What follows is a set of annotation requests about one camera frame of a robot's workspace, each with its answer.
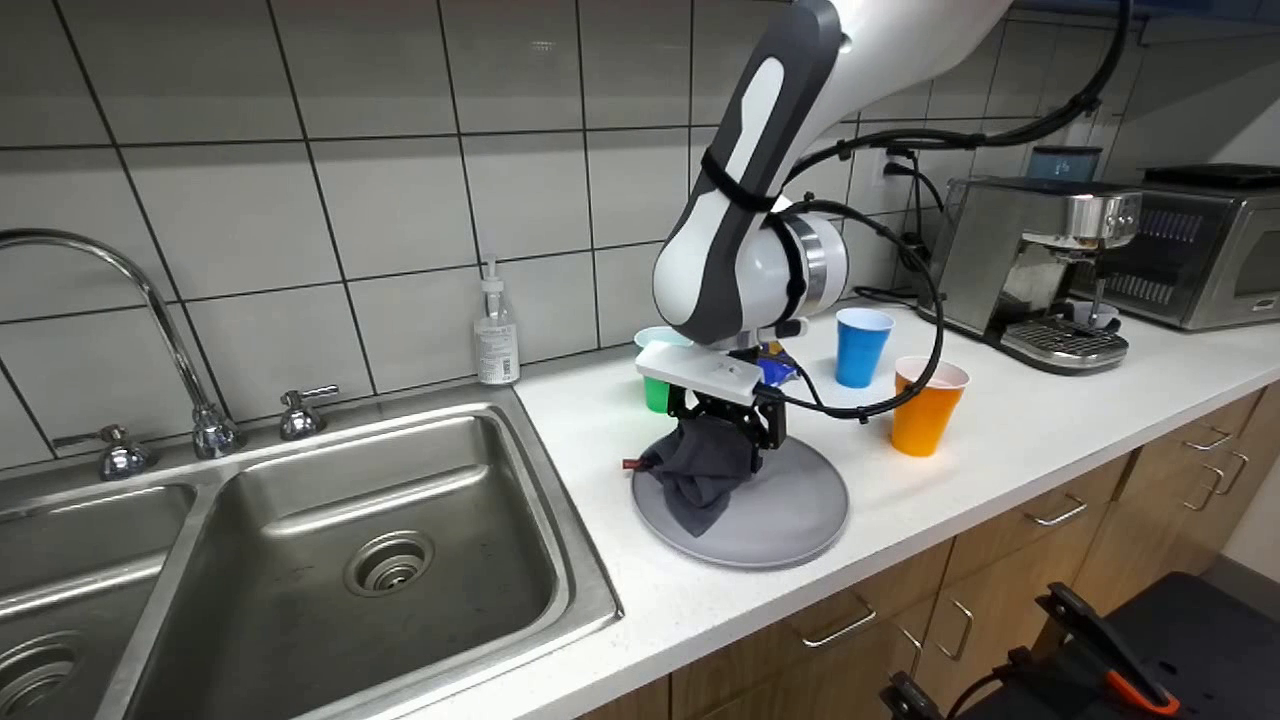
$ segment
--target microwave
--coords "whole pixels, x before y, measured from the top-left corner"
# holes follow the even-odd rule
[[[1183,334],[1280,322],[1280,187],[1142,187],[1139,234],[1099,255],[1103,295]]]

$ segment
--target sink drain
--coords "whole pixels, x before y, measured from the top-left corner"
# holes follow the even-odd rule
[[[409,590],[428,566],[432,544],[413,530],[397,530],[350,555],[347,585],[362,598],[387,598]]]
[[[76,652],[69,638],[34,638],[0,658],[0,720],[54,696],[76,678]]]

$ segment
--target coffee machine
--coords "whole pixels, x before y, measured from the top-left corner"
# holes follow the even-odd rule
[[[1139,230],[1117,185],[971,181],[932,274],[950,330],[1049,373],[1103,373],[1129,352],[1099,261]]]

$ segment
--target metal pipe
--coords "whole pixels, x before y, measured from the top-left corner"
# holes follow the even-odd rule
[[[120,274],[146,301],[152,322],[164,334],[173,367],[174,367],[174,375],[184,380],[184,387],[191,397],[191,419],[196,419],[191,448],[196,448],[196,455],[222,455],[222,453],[236,448],[233,415],[220,414],[220,406],[210,402],[210,391],[196,375],[186,344],[173,330],[173,322],[164,311],[164,301],[160,301],[160,291],[154,291],[154,284],[146,282],[144,268],[136,268],[123,252],[114,252],[114,250],[108,250],[108,244],[99,244],[93,237],[76,237],[76,234],[61,234],[61,230],[8,230],[8,234],[0,234],[0,252],[8,252],[8,250],[69,250],[69,252],[93,255],[93,261],[108,264],[113,274]]]

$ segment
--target white countertop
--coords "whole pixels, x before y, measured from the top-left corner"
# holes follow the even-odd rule
[[[927,352],[927,334],[896,311],[867,397],[886,391],[896,358]],[[1049,375],[947,334],[942,359],[966,367],[966,391],[927,462],[892,453],[886,419],[861,428],[789,409],[793,435],[844,471],[851,501],[838,544],[789,573],[709,569],[648,536],[620,462],[670,419],[645,409],[631,358],[533,373],[516,391],[607,566],[624,622],[413,715],[578,715],[1280,380],[1280,326],[1178,338],[1129,322],[1123,338],[1132,350],[1117,373]],[[830,322],[789,344],[827,402],[856,402],[827,380],[830,350]]]

